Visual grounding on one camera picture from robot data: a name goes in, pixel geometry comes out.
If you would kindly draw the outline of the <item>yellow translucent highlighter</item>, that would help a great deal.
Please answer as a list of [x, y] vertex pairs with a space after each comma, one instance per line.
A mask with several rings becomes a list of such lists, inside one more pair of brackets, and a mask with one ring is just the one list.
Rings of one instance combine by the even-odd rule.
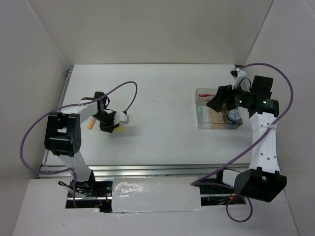
[[123, 132], [123, 131], [125, 131], [125, 127], [124, 126], [119, 126], [119, 127], [115, 128], [115, 131]]

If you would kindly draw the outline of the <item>orange pink highlighter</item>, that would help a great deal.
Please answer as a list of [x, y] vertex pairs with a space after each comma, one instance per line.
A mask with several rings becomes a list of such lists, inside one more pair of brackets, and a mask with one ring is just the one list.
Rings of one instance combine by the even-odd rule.
[[94, 127], [94, 125], [95, 125], [95, 123], [96, 123], [96, 119], [95, 119], [95, 118], [92, 118], [92, 119], [90, 120], [90, 122], [89, 122], [87, 128], [88, 128], [89, 130], [92, 130], [93, 127]]

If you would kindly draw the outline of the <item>red ballpoint pen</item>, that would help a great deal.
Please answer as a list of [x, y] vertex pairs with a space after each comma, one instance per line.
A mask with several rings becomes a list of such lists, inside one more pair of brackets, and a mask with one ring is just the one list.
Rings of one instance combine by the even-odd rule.
[[205, 97], [213, 97], [213, 94], [198, 94], [198, 97], [205, 98]]

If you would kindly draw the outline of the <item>green translucent highlighter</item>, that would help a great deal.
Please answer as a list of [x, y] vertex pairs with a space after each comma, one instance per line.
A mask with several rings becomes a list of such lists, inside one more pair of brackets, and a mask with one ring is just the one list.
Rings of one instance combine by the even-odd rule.
[[202, 119], [202, 107], [197, 106], [197, 117], [198, 119]]

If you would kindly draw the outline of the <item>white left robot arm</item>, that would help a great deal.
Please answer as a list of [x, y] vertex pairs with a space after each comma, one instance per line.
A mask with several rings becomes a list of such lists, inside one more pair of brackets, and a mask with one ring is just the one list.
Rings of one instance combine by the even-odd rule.
[[115, 122], [117, 112], [107, 108], [109, 102], [110, 99], [103, 92], [97, 91], [94, 97], [83, 98], [79, 106], [48, 115], [45, 148], [74, 171], [71, 186], [86, 196], [95, 194], [97, 183], [80, 152], [81, 123], [93, 117], [99, 121], [101, 131], [112, 133], [119, 124]]

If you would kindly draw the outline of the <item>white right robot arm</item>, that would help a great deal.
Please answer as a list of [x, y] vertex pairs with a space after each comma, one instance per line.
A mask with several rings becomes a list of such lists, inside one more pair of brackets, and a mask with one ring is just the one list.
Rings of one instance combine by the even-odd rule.
[[276, 151], [276, 124], [279, 103], [271, 99], [273, 78], [255, 76], [250, 91], [232, 85], [220, 86], [207, 107], [221, 112], [223, 106], [245, 108], [252, 124], [252, 159], [248, 170], [236, 173], [223, 170], [215, 180], [215, 188], [221, 193], [231, 187], [237, 195], [264, 202], [271, 202], [285, 188], [286, 176], [281, 175]]

